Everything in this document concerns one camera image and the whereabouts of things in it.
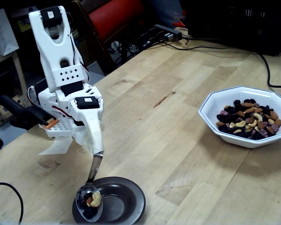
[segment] trail mix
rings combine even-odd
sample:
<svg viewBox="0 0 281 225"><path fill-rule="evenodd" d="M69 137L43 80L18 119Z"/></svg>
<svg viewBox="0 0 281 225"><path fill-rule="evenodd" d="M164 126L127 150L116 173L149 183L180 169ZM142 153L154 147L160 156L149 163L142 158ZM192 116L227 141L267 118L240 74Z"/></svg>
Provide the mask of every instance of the trail mix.
<svg viewBox="0 0 281 225"><path fill-rule="evenodd" d="M281 126L275 111L254 99L235 100L234 107L226 105L216 117L219 131L252 140L274 136Z"/></svg>
<svg viewBox="0 0 281 225"><path fill-rule="evenodd" d="M80 207L84 209L83 215L86 219L91 219L98 212L101 203L101 195L98 192L87 193L80 202Z"/></svg>

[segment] metal spoon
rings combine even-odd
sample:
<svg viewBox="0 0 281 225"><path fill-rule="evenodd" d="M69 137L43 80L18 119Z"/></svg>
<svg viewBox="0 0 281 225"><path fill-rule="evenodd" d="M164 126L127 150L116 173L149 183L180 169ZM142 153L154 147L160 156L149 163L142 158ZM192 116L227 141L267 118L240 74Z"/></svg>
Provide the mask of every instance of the metal spoon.
<svg viewBox="0 0 281 225"><path fill-rule="evenodd" d="M98 207L98 212L90 219L85 218L85 216L83 215L84 209L81 208L81 201L87 193L99 192L99 190L95 186L93 186L93 181L98 172L102 158L103 158L103 151L98 152L94 155L93 163L92 163L92 166L89 171L89 178L88 178L87 182L85 183L85 185L82 186L76 193L77 208L78 208L80 214L82 215L82 217L89 222L96 222L100 218L100 216L102 214L102 209L103 209L103 201L101 199L101 203Z"/></svg>

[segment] chair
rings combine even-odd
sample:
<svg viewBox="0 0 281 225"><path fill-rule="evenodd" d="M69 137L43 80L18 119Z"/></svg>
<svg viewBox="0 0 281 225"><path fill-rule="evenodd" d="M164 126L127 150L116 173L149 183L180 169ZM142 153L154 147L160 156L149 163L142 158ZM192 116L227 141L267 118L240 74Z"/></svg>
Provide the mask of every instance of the chair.
<svg viewBox="0 0 281 225"><path fill-rule="evenodd" d="M72 13L80 34L84 35L95 60L105 75L117 68L107 46L122 42L122 62L126 60L126 33L144 18L142 0L73 0Z"/></svg>

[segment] orange tip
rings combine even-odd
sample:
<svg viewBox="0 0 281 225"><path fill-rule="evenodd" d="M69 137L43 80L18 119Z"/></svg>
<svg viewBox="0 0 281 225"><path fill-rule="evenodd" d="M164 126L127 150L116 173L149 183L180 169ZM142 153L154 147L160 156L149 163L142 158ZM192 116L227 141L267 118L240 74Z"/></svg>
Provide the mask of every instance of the orange tip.
<svg viewBox="0 0 281 225"><path fill-rule="evenodd" d="M51 127L53 127L53 126L55 126L56 124L58 124L58 123L59 123L59 120L58 120L58 119L55 120L55 119L51 118L51 119L49 119L47 122L48 122L49 124L48 124L47 126L43 125L43 128L49 130Z"/></svg>

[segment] dark plate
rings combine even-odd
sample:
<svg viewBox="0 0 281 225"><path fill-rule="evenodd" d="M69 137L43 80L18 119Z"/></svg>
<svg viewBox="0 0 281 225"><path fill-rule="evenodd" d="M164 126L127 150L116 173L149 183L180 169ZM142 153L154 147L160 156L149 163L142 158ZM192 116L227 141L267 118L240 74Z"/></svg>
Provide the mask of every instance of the dark plate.
<svg viewBox="0 0 281 225"><path fill-rule="evenodd" d="M146 198L139 186L122 177L97 179L93 185L99 189L103 199L103 212L95 223L86 221L73 203L73 216L78 224L133 224L146 207Z"/></svg>

